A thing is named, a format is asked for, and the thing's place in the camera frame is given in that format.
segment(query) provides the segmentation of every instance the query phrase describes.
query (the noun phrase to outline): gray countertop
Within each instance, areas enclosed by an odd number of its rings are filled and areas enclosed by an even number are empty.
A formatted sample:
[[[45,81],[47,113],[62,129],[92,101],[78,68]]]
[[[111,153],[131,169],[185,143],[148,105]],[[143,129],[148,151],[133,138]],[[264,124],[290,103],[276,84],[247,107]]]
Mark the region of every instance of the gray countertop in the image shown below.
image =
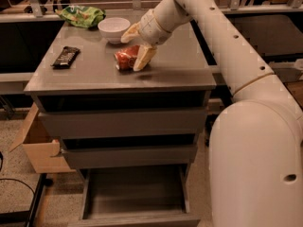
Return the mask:
[[[111,10],[107,17],[124,17],[136,23],[144,10]],[[119,72],[114,54],[123,47],[142,44],[109,44],[97,28],[86,29],[65,24],[28,83],[30,95],[106,93],[113,91],[210,90],[215,80],[190,24],[180,26],[156,56],[140,72]],[[64,46],[75,46],[80,54],[70,69],[50,66]]]

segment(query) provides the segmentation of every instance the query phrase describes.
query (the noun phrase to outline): floor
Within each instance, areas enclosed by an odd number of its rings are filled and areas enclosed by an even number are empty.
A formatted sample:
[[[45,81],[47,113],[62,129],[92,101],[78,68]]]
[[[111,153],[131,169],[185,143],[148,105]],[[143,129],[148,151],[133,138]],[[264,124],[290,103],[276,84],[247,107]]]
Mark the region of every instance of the floor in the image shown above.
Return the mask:
[[[29,187],[35,191],[39,179],[39,174],[35,173],[22,147],[9,152],[9,146],[20,130],[27,110],[16,109],[10,120],[6,118],[5,112],[0,112],[0,151],[4,158],[0,171],[0,213],[29,209],[33,196]],[[7,178],[23,183],[5,180]],[[47,178],[52,179],[53,184],[45,187],[35,226],[65,227],[79,218],[82,180],[77,173],[47,174]],[[201,217],[199,227],[211,227],[208,148],[204,145],[203,135],[199,140],[196,161],[189,171],[187,189],[190,212]],[[1,224],[0,219],[0,226],[21,227],[24,223]]]

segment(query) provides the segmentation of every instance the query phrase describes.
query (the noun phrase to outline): bowl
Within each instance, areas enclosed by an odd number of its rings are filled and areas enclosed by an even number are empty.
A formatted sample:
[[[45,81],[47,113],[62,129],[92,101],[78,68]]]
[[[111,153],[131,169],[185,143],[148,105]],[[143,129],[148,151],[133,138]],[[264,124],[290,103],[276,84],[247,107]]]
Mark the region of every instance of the bowl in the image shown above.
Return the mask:
[[[124,18],[105,18],[98,23],[98,30],[109,43],[120,44],[122,35],[130,25],[131,22]]]

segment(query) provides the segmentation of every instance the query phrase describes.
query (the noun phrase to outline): cabinet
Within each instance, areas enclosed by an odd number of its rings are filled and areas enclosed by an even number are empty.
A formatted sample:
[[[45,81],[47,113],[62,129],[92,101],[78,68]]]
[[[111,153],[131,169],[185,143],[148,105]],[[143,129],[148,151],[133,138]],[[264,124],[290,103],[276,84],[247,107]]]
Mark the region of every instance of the cabinet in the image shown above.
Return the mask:
[[[111,11],[137,22],[144,11]],[[197,226],[186,180],[215,81],[189,25],[159,46],[140,72],[116,70],[97,30],[64,25],[25,91],[49,135],[82,176],[80,220],[70,226]],[[81,52],[70,69],[50,64],[66,45]]]

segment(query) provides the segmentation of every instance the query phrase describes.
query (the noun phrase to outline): green chip bag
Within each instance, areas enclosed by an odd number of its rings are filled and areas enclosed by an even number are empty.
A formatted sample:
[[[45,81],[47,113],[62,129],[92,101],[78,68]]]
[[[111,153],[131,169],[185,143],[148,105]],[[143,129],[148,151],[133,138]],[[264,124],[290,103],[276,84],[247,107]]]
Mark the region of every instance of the green chip bag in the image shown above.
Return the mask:
[[[105,18],[105,10],[86,6],[68,6],[56,13],[73,26],[92,27]]]

